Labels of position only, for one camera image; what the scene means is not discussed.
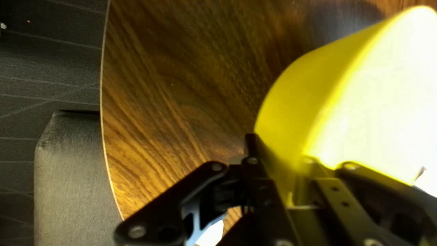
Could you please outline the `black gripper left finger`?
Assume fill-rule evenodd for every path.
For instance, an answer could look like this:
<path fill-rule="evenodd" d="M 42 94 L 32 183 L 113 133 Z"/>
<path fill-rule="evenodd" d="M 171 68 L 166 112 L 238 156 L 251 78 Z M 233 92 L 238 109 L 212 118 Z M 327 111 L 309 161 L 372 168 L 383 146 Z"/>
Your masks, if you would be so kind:
<path fill-rule="evenodd" d="M 248 202 L 249 165 L 207 161 L 120 223 L 117 246 L 193 246 L 231 208 Z"/>

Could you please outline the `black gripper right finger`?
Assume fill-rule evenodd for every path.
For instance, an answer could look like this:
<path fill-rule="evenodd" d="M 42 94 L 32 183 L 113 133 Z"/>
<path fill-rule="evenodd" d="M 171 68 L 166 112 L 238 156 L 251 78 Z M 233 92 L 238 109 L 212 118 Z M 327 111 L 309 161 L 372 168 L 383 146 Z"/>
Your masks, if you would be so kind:
<path fill-rule="evenodd" d="M 437 246 L 435 200 L 357 164 L 257 157 L 256 217 L 267 246 Z"/>

